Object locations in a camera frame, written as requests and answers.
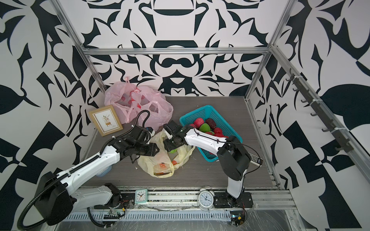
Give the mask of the large pink-red fruit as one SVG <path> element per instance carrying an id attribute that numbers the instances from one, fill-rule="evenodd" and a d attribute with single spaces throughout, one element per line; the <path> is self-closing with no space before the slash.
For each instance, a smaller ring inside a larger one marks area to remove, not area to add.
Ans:
<path id="1" fill-rule="evenodd" d="M 205 123 L 204 119 L 203 118 L 197 118 L 193 125 L 195 126 L 195 128 L 200 128 L 203 124 Z"/>

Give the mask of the green apple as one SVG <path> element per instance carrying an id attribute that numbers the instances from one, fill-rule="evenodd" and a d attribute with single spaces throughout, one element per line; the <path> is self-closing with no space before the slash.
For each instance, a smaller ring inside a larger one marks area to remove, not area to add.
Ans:
<path id="1" fill-rule="evenodd" d="M 207 124 L 207 123 L 203 123 L 200 127 L 199 127 L 199 131 L 201 132 L 210 132 L 212 131 L 211 127 Z"/>

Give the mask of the yellow plastic bag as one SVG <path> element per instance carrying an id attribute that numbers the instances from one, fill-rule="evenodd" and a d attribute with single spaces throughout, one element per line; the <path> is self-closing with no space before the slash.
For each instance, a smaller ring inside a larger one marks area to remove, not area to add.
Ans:
<path id="1" fill-rule="evenodd" d="M 183 145 L 177 148 L 177 152 L 170 154 L 164 148 L 163 141 L 167 139 L 164 130 L 154 135 L 150 142 L 156 143 L 160 151 L 154 157 L 141 156 L 138 159 L 139 167 L 155 178 L 168 178 L 174 172 L 188 162 L 195 150 L 194 146 Z"/>

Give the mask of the dark maroon fruit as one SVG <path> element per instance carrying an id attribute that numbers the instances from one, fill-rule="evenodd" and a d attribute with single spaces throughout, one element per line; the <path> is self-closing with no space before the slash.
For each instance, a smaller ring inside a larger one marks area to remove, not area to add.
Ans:
<path id="1" fill-rule="evenodd" d="M 214 130 L 214 128 L 217 127 L 216 122 L 212 118 L 208 118 L 205 120 L 205 123 L 208 124 L 211 128 L 211 130 Z"/>

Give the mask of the round red apple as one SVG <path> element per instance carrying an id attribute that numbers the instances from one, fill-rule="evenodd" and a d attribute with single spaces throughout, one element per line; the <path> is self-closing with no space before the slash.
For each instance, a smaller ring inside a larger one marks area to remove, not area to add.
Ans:
<path id="1" fill-rule="evenodd" d="M 214 128 L 214 133 L 223 134 L 223 131 L 221 128 Z"/>

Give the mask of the large pink plastic bag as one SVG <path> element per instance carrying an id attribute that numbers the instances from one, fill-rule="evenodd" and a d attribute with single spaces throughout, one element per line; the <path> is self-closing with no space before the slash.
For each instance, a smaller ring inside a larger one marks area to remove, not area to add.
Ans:
<path id="1" fill-rule="evenodd" d="M 113 106 L 121 124 L 127 124 L 144 110 L 143 94 L 143 87 L 129 81 L 116 82 L 106 90 L 104 105 Z"/>

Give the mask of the small pink plastic bag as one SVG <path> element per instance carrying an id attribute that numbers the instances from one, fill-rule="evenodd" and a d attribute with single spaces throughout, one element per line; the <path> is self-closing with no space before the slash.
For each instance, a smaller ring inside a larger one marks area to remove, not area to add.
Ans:
<path id="1" fill-rule="evenodd" d="M 151 127 L 157 131 L 161 126 L 168 123 L 172 118 L 173 106 L 165 96 L 150 87 L 142 86 L 130 92 L 129 119 L 135 119 L 141 111 L 148 110 L 150 116 L 145 122 L 145 127 Z"/>

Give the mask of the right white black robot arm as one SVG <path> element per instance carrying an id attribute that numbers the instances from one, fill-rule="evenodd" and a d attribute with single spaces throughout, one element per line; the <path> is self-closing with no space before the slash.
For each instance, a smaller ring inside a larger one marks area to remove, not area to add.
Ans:
<path id="1" fill-rule="evenodd" d="M 182 127 L 174 121 L 164 124 L 163 129 L 168 137 L 163 141 L 166 151 L 190 145 L 215 154 L 228 177 L 227 193 L 235 199 L 240 198 L 251 156 L 235 136 L 216 137 L 190 125 Z"/>

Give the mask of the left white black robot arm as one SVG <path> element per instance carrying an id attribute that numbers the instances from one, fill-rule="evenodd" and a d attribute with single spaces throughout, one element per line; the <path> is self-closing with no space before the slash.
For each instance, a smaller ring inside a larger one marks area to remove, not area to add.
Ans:
<path id="1" fill-rule="evenodd" d="M 150 142 L 154 134 L 151 127 L 134 126 L 126 135 L 107 140 L 97 154 L 78 165 L 57 174 L 44 174 L 35 193 L 40 197 L 34 204 L 43 221 L 52 226 L 76 210 L 117 203 L 119 192 L 112 184 L 93 190 L 80 187 L 94 176 L 104 175 L 112 165 L 126 157 L 155 156 L 159 148 Z"/>

